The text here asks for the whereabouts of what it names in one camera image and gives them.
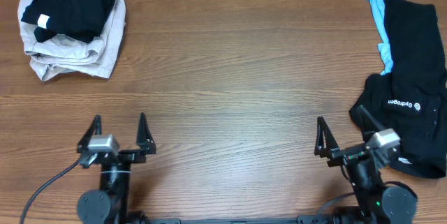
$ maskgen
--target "white tag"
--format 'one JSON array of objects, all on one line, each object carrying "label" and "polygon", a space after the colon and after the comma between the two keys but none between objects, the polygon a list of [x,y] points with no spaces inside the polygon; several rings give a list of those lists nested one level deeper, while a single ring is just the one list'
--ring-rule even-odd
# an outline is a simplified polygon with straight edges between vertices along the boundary
[{"label": "white tag", "polygon": [[39,19],[37,20],[37,26],[39,26],[40,28],[46,29],[47,28],[47,22],[48,22],[49,18],[50,18],[49,16],[41,14]]},{"label": "white tag", "polygon": [[404,164],[411,165],[411,162],[408,161],[406,158],[402,158],[402,157],[400,157],[400,158],[398,158],[398,161],[400,161],[400,162],[402,162],[402,163],[404,163]]}]

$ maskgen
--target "light blue fabric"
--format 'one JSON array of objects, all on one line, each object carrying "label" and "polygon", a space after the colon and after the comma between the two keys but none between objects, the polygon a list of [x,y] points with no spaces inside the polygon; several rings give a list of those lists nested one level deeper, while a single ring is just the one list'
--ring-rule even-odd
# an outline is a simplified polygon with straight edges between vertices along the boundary
[{"label": "light blue fabric", "polygon": [[380,75],[385,75],[390,73],[393,69],[393,58],[391,58],[390,41],[386,35],[385,25],[383,24],[383,19],[385,17],[385,3],[383,0],[369,0],[371,3],[372,17],[376,22],[377,30],[379,31],[380,37],[383,43],[377,45],[380,56],[383,63],[385,64],[385,70],[380,73]]}]

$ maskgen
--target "black garment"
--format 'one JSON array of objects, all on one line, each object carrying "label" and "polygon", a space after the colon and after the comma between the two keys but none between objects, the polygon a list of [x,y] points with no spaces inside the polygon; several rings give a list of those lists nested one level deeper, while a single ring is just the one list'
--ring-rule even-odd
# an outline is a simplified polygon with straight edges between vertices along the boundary
[{"label": "black garment", "polygon": [[47,29],[37,27],[36,40],[42,43],[57,33],[90,43],[100,36],[115,0],[33,0],[22,22],[38,24],[39,17],[49,16]]},{"label": "black garment", "polygon": [[364,105],[402,139],[390,166],[425,178],[446,176],[446,67],[433,5],[384,0],[385,29],[394,66],[391,73],[370,75],[349,113]]}]

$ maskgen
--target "wooden table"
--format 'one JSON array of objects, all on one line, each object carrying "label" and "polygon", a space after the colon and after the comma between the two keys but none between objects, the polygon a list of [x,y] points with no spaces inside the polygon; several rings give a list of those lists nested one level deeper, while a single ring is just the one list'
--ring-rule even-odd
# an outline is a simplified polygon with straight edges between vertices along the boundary
[{"label": "wooden table", "polygon": [[[447,0],[433,3],[447,45]],[[383,70],[366,0],[126,0],[122,52],[109,80],[42,83],[24,55],[19,0],[0,0],[0,223],[68,167],[95,114],[122,148],[145,112],[157,155],[133,166],[131,208],[152,218],[312,214],[351,191],[315,157],[323,115],[342,147],[360,143],[348,110]],[[39,195],[26,223],[79,223],[99,167],[75,168]],[[447,181],[391,169],[419,195],[415,223],[447,218]],[[354,199],[342,204],[355,204]]]}]

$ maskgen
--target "folded clothes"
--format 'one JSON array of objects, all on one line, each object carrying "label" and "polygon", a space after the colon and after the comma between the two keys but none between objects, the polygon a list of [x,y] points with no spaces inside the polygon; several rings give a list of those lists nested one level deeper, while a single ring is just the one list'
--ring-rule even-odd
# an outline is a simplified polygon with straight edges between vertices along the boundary
[{"label": "folded clothes", "polygon": [[30,65],[42,81],[69,71],[80,71],[104,78],[110,77],[124,31],[126,16],[124,0],[115,0],[101,35],[95,37],[90,43],[84,43],[63,34],[57,34],[39,43],[34,35],[37,26],[21,21],[26,7],[32,1],[20,0],[17,14],[24,52],[31,56]]},{"label": "folded clothes", "polygon": [[103,31],[115,0],[33,0],[25,9],[22,22],[35,24],[39,43],[64,34],[90,43]]},{"label": "folded clothes", "polygon": [[394,67],[372,74],[349,111],[359,126],[359,105],[402,139],[390,166],[424,178],[446,176],[447,70],[433,5],[384,0],[385,30]]},{"label": "folded clothes", "polygon": [[383,63],[385,64],[385,70],[382,71],[381,75],[390,73],[393,69],[393,58],[391,57],[390,43],[388,41],[388,36],[385,31],[385,25],[383,24],[385,17],[385,3],[383,0],[369,0],[372,9],[372,17],[376,22],[377,30],[379,31],[380,37],[383,43],[377,45]]}]

